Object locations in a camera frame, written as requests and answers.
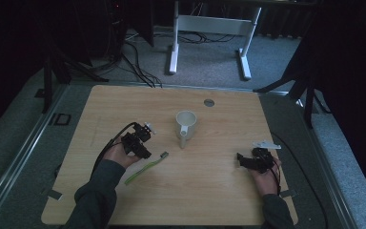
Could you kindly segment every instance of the hand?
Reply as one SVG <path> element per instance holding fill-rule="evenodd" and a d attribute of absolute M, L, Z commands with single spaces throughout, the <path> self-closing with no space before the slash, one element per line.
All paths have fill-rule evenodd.
<path fill-rule="evenodd" d="M 128 168 L 130 165 L 134 164 L 136 161 L 140 160 L 139 156 L 128 156 L 124 151 L 123 143 L 121 143 L 121 136 L 114 142 L 113 145 L 104 155 L 103 159 L 112 160 L 119 163 L 124 168 Z"/>
<path fill-rule="evenodd" d="M 274 157 L 274 166 L 272 168 L 273 172 L 275 172 L 275 176 L 278 176 L 278 167 L 281 165 L 281 161 Z M 275 181 L 275 176 L 273 175 L 272 171 L 267 170 L 266 173 L 260 174 L 256 170 L 250 170 L 252 177 L 254 177 L 254 182 L 257 187 L 258 193 L 263 197 L 268 194 L 275 194 L 277 195 L 277 183 Z"/>

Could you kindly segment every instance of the white tag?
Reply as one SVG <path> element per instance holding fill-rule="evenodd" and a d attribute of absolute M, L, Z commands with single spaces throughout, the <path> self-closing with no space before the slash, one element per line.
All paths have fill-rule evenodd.
<path fill-rule="evenodd" d="M 272 142 L 269 142 L 267 140 L 254 142 L 254 146 L 258 147 L 258 148 L 263 148 L 263 149 L 275 149 L 275 150 L 281 149 L 280 145 L 275 145 Z"/>
<path fill-rule="evenodd" d="M 149 122 L 145 122 L 145 125 L 151 130 L 151 132 L 156 135 L 156 130 L 153 129 L 153 125 Z"/>

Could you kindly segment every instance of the white mug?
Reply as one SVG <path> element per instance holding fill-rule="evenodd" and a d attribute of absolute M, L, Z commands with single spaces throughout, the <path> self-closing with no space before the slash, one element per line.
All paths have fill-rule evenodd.
<path fill-rule="evenodd" d="M 180 148 L 186 146 L 186 141 L 194 135 L 197 117 L 193 112 L 181 111 L 176 115 L 176 134 L 180 138 Z"/>

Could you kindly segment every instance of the green handle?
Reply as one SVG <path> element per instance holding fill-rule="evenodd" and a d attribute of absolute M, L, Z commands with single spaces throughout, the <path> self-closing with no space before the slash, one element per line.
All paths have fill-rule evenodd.
<path fill-rule="evenodd" d="M 168 152 L 163 153 L 158 160 L 153 161 L 153 162 L 147 164 L 146 166 L 144 166 L 144 168 L 142 168 L 140 171 L 136 172 L 131 177 L 129 177 L 128 179 L 126 179 L 126 181 L 124 181 L 124 183 L 126 185 L 128 185 L 131 181 L 133 181 L 136 177 L 138 177 L 138 175 L 142 174 L 144 171 L 146 171 L 149 168 L 153 167 L 155 164 L 159 163 L 161 160 L 163 160 L 168 155 L 169 155 Z"/>

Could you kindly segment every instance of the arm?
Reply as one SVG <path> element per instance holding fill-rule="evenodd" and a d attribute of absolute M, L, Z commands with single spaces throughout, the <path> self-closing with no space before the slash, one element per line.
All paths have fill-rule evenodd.
<path fill-rule="evenodd" d="M 76 191 L 76 206 L 64 229 L 105 228 L 117 202 L 114 189 L 126 169 L 139 159 L 138 156 L 127 156 L 121 143 L 111 147 L 104 154 L 91 180 Z"/>
<path fill-rule="evenodd" d="M 275 166 L 272 170 L 277 174 L 281 161 L 274 159 Z M 263 197 L 263 216 L 266 220 L 263 229 L 270 228 L 295 228 L 290 216 L 287 203 L 277 194 L 277 183 L 272 171 L 268 170 L 264 174 L 258 171 L 249 170 L 257 187 L 258 193 Z"/>

